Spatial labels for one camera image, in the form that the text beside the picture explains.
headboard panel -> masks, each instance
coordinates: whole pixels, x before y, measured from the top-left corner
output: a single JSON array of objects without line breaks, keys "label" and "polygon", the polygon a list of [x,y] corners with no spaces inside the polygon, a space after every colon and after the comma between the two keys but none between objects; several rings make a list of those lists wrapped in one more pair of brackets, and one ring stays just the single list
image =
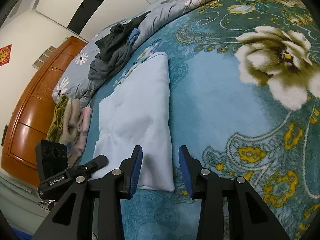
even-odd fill
[{"label": "headboard panel", "polygon": [[25,182],[39,185],[35,146],[51,125],[55,102],[52,90],[69,63],[86,45],[70,37],[57,48],[36,72],[24,90],[4,138],[1,167]]}]

black stripe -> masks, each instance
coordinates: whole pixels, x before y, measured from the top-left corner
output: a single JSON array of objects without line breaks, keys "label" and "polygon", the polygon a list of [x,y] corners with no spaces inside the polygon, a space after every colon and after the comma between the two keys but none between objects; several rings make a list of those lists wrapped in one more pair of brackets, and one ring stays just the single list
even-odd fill
[{"label": "black stripe", "polygon": [[72,17],[68,28],[77,34],[80,34],[86,23],[103,1],[104,0],[83,0]]}]

white fabric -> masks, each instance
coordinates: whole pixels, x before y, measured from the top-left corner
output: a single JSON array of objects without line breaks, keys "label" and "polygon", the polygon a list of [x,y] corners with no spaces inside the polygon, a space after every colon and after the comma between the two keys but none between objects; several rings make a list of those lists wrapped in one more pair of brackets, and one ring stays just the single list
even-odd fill
[{"label": "white fabric", "polygon": [[172,148],[169,131],[168,56],[157,52],[138,65],[99,104],[100,136],[93,158],[103,154],[108,165],[95,172],[101,178],[142,146],[138,188],[173,191]]}]

green towel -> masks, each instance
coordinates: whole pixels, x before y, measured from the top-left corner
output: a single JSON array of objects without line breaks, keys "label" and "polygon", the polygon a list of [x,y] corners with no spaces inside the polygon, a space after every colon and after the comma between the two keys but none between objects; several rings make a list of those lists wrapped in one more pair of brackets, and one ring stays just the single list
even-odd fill
[{"label": "green towel", "polygon": [[54,109],[52,123],[48,130],[46,138],[48,141],[59,142],[60,136],[62,134],[64,111],[66,109],[68,100],[69,97],[63,95]]}]

beige cloth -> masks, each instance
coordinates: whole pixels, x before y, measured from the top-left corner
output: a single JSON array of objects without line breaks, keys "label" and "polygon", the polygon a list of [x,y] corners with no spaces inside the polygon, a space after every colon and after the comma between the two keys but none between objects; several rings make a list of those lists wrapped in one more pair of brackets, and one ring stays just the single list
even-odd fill
[{"label": "beige cloth", "polygon": [[59,143],[67,145],[73,143],[75,140],[78,129],[77,123],[80,115],[80,100],[69,98],[63,117],[62,134]]}]

